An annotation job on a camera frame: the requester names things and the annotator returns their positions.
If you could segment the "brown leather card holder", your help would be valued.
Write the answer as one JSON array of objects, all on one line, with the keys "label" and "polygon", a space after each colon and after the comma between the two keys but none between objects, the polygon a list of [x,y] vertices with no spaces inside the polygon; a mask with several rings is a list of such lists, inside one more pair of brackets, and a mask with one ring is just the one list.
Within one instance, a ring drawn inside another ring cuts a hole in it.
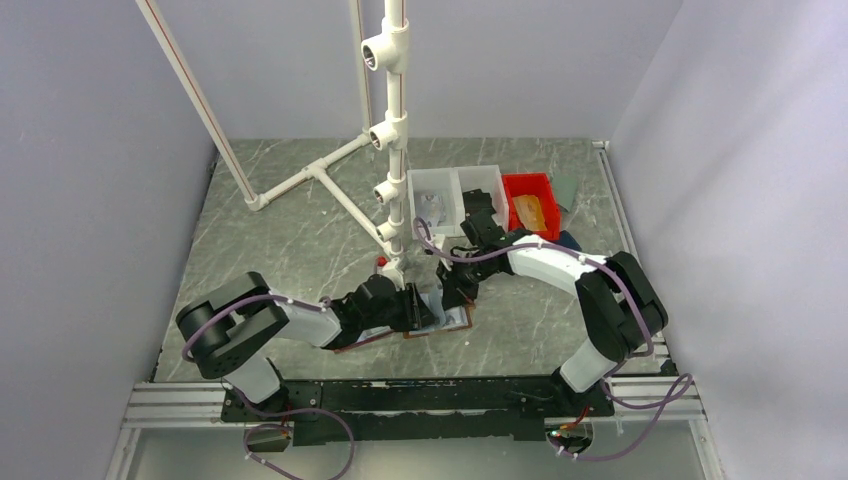
[{"label": "brown leather card holder", "polygon": [[433,325],[423,329],[404,332],[402,334],[404,339],[465,330],[473,326],[472,313],[474,312],[474,305],[455,307],[447,311],[442,309],[440,300],[427,300],[425,305],[437,317],[437,321]]}]

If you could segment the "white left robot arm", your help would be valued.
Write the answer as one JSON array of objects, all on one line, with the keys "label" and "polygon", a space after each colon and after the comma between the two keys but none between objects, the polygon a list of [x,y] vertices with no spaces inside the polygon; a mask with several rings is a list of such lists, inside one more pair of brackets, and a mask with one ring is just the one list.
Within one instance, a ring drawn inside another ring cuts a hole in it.
[{"label": "white left robot arm", "polygon": [[185,341],[183,359],[203,378],[240,391],[264,420],[279,417],[288,402],[279,370],[260,355],[271,340],[340,350],[361,342],[369,330],[407,333],[438,321],[415,285],[397,287],[384,275],[371,275],[340,298],[310,303],[275,292],[255,271],[189,303],[175,318]]}]

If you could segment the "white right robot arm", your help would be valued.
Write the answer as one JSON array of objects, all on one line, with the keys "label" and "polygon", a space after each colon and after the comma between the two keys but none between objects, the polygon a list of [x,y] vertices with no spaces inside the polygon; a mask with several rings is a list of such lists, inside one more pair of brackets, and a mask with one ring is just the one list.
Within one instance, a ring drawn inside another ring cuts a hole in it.
[{"label": "white right robot arm", "polygon": [[525,228],[507,231],[485,213],[467,217],[461,228],[471,243],[463,253],[429,249],[440,259],[444,309],[472,303],[480,284],[499,274],[538,280],[577,300],[587,338],[552,375],[551,401],[560,413],[578,413],[607,374],[636,354],[652,353],[652,339],[669,316],[632,254],[587,254]]}]

